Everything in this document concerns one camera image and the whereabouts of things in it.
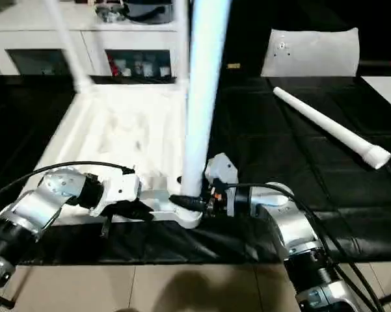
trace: black cable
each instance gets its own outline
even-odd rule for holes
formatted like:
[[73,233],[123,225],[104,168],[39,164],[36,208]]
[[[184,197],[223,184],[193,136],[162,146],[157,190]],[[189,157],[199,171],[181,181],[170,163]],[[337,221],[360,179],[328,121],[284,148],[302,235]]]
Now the black cable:
[[125,166],[120,166],[119,164],[112,164],[111,162],[103,162],[103,161],[67,161],[67,162],[61,162],[59,164],[52,164],[51,166],[45,166],[36,170],[33,170],[32,172],[25,174],[16,180],[13,180],[13,182],[9,183],[5,187],[0,188],[0,195],[4,192],[6,192],[8,189],[11,189],[14,185],[25,181],[29,179],[32,176],[35,176],[36,174],[40,174],[42,172],[51,170],[51,169],[56,169],[60,167],[65,167],[65,166],[75,166],[75,165],[80,165],[80,164],[91,164],[94,166],[106,166],[106,167],[113,167],[113,168],[118,168],[123,171],[123,174],[132,174],[134,173],[134,169],[130,169]]
[[342,277],[342,279],[350,286],[350,288],[356,293],[357,296],[366,304],[366,306],[372,312],[377,312],[376,308],[373,306],[371,301],[363,294],[363,292],[354,284],[354,282],[348,277],[348,275],[340,268],[339,265],[334,265],[335,271],[337,271],[338,275]]
[[268,189],[276,190],[292,201],[294,201],[298,206],[302,207],[302,209],[307,213],[307,215],[310,217],[312,223],[316,226],[316,232],[318,234],[318,237],[323,244],[324,248],[327,252],[329,252],[327,241],[325,240],[323,233],[328,236],[328,238],[332,241],[332,243],[335,245],[337,250],[341,253],[341,255],[344,257],[348,265],[353,269],[354,273],[357,275],[359,280],[362,282],[364,288],[366,288],[367,292],[370,295],[370,298],[373,300],[376,309],[378,312],[384,312],[383,306],[380,303],[379,298],[375,294],[374,290],[370,286],[370,284],[367,282],[366,278],[361,273],[360,269],[354,264],[354,262],[350,259],[350,257],[347,255],[345,250],[342,248],[341,244],[336,240],[336,238],[330,233],[330,231],[324,226],[321,219],[309,208],[305,203],[303,203],[301,200],[296,198],[293,194],[289,193],[287,190],[277,187],[276,185],[267,184],[267,183],[230,183],[226,184],[226,188],[230,187],[265,187]]

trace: white shelf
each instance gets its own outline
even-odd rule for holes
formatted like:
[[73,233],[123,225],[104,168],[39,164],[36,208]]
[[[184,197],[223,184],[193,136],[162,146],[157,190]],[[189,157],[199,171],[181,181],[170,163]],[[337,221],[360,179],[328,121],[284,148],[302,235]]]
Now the white shelf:
[[[60,2],[62,14],[71,31],[177,31],[176,23],[144,25],[128,20],[104,23],[94,8],[74,2]],[[0,31],[53,31],[43,0],[19,0],[0,12]]]

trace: tile floor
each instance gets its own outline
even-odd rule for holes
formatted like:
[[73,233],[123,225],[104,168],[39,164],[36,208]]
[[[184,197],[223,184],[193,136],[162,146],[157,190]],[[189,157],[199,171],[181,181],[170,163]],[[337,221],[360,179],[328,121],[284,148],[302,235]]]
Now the tile floor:
[[[359,267],[391,293],[391,263]],[[299,311],[282,265],[20,266],[1,293],[16,312]]]

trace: pipe end cap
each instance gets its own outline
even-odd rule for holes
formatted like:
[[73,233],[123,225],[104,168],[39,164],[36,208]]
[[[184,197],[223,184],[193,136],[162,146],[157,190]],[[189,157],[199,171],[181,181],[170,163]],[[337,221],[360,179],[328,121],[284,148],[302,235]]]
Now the pipe end cap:
[[389,161],[391,153],[378,145],[373,145],[362,157],[366,163],[377,170]]

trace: cabinet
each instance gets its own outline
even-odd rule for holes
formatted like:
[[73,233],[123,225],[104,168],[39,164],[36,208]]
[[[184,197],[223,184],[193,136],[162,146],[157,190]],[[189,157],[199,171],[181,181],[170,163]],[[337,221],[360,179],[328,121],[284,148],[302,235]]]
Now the cabinet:
[[[93,67],[79,31],[71,31],[80,61],[88,74]],[[0,32],[0,72],[3,75],[69,74],[62,44],[55,31]]]
[[[140,79],[177,77],[187,62],[178,23],[145,25],[128,20],[104,23],[92,6],[59,3],[79,59],[89,75]],[[58,34],[42,0],[19,0],[0,12],[0,73],[64,75],[68,66]]]

